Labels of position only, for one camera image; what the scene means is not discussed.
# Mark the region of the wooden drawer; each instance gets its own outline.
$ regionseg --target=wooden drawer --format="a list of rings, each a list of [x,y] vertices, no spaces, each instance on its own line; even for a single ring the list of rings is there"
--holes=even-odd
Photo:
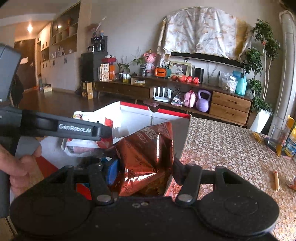
[[[118,89],[118,93],[139,99],[150,98],[150,89],[134,85],[122,85]]]
[[[118,86],[113,83],[95,82],[95,90],[109,93],[118,93]]]
[[[248,119],[248,113],[231,109],[222,105],[214,104],[212,102],[210,108],[210,115],[218,116],[233,122],[245,125]]]
[[[95,91],[102,91],[108,93],[117,93],[136,99],[150,99],[150,89],[114,82],[95,82]]]
[[[251,102],[239,97],[213,92],[212,103],[249,113]]]

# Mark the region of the photo frame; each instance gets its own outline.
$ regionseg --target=photo frame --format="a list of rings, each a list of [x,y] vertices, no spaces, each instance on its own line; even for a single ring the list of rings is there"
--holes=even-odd
[[[176,76],[182,76],[182,75],[189,76],[190,72],[191,72],[191,63],[170,61],[169,69],[171,71],[170,78],[173,75],[176,75]]]

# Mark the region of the patterned tablecloth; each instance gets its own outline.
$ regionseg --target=patterned tablecloth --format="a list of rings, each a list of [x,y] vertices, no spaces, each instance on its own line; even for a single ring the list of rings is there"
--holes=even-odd
[[[278,223],[272,234],[279,240],[296,239],[296,191],[286,185],[296,175],[296,164],[293,159],[278,157],[263,142],[259,144],[250,130],[191,118],[181,162],[195,163],[206,170],[227,167],[266,192],[280,207]],[[275,191],[274,170],[279,173],[278,192]],[[173,180],[166,195],[175,199],[180,188]],[[203,184],[199,199],[212,190],[213,185]]]

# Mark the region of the red apple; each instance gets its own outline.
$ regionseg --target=red apple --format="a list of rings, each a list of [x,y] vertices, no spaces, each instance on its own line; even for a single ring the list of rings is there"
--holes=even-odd
[[[173,80],[173,81],[177,81],[177,80],[178,80],[178,76],[173,75],[173,76],[172,76],[172,80]]]
[[[192,77],[191,76],[187,76],[187,82],[192,82]]]
[[[179,82],[186,82],[187,80],[186,80],[186,77],[184,77],[184,76],[179,76],[179,77],[178,77],[178,81],[179,81]]]
[[[199,84],[199,83],[200,83],[200,79],[197,78],[197,77],[195,77],[195,78],[193,78],[192,82],[193,82],[194,84]]]

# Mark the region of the ceiling light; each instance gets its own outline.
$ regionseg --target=ceiling light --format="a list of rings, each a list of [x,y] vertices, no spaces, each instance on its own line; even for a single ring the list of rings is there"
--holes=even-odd
[[[33,31],[33,27],[31,24],[29,24],[29,26],[27,27],[27,30],[29,33],[31,33]]]

